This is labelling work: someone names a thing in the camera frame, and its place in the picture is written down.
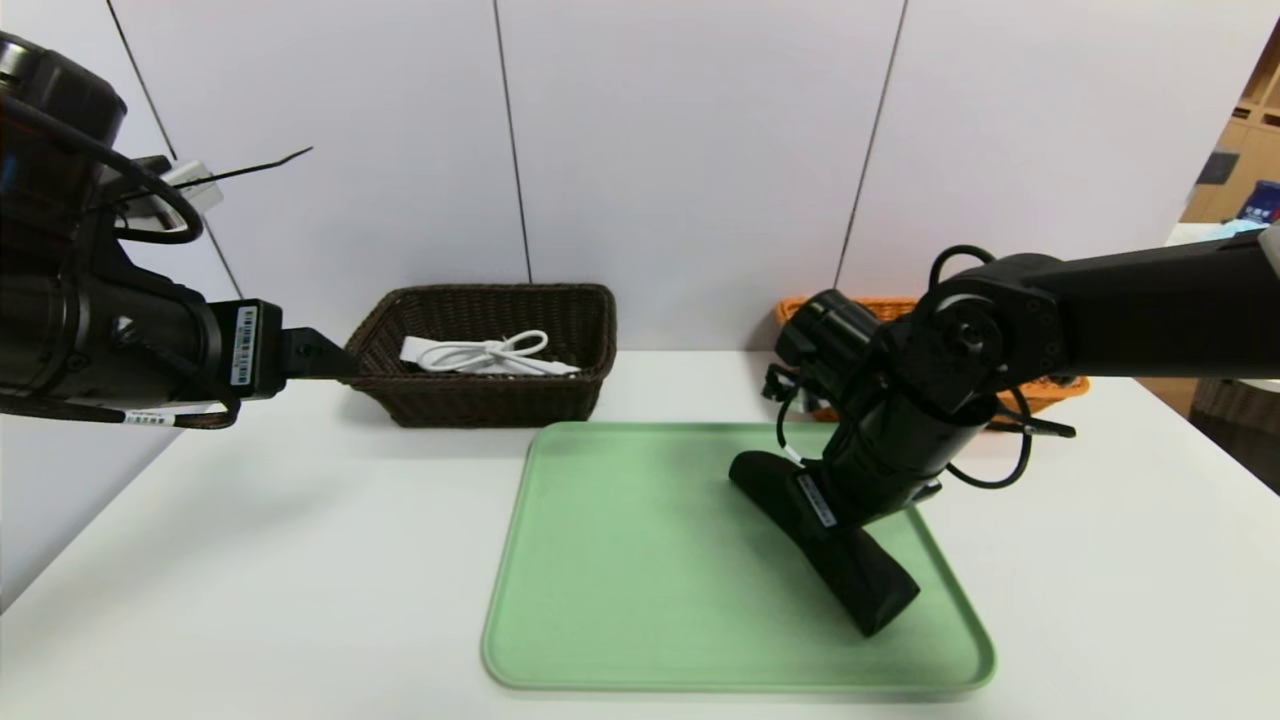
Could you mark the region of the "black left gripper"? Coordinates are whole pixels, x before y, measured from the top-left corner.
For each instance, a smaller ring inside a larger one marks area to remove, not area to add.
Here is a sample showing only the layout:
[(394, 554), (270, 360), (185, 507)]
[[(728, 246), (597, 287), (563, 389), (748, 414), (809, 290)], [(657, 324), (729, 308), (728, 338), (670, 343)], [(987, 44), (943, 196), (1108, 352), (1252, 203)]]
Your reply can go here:
[(270, 398), (287, 380), (358, 374), (346, 348), (314, 328), (284, 329), (262, 300), (210, 302), (147, 270), (95, 270), (76, 279), (76, 402), (170, 410)]

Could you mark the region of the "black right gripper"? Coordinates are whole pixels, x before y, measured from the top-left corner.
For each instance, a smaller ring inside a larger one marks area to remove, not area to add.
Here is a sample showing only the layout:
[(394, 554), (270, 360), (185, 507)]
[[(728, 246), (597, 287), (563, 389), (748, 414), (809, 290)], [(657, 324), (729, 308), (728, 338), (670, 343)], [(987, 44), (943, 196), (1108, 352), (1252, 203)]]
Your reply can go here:
[(932, 498), (940, 477), (989, 423), (989, 396), (937, 413), (905, 393), (865, 393), (838, 410), (817, 460), (803, 464), (796, 493), (815, 532), (865, 527)]

